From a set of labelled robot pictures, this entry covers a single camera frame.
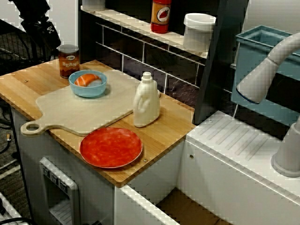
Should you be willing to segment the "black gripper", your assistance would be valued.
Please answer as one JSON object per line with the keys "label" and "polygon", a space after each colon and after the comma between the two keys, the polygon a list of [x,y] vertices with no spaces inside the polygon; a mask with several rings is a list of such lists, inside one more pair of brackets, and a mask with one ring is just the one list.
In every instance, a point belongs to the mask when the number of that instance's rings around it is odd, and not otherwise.
{"label": "black gripper", "polygon": [[52,22],[48,21],[47,10],[25,10],[20,13],[21,25],[32,40],[40,47],[58,47],[60,37]]}

